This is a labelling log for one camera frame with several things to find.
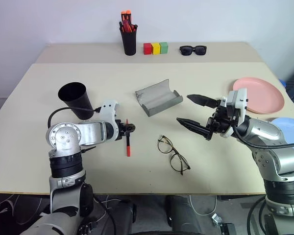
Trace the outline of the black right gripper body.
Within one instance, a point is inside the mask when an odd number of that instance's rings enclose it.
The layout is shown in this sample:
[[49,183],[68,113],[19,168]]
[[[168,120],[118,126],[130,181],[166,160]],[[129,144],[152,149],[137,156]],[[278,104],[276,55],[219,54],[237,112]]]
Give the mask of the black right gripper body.
[[228,117],[227,98],[210,99],[207,103],[208,107],[215,109],[213,115],[208,118],[206,128],[209,129],[210,134],[233,134],[233,128],[231,126],[232,120]]

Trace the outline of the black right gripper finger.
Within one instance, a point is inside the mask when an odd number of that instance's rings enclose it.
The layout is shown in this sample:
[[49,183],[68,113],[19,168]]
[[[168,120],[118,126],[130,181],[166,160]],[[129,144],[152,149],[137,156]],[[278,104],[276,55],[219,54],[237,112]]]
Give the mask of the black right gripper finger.
[[176,120],[189,131],[202,135],[208,141],[211,139],[213,131],[207,127],[201,126],[199,122],[178,117]]
[[220,105],[220,100],[215,100],[199,94],[189,94],[187,98],[190,99],[193,103],[200,106],[207,106],[210,108],[217,108]]

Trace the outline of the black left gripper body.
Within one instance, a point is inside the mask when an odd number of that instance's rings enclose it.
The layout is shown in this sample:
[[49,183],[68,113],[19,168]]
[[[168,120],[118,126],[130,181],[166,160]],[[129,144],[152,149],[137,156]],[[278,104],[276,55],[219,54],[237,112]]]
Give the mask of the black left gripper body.
[[124,136],[126,136],[126,123],[122,122],[120,119],[116,120],[116,124],[118,126],[118,139],[122,139]]

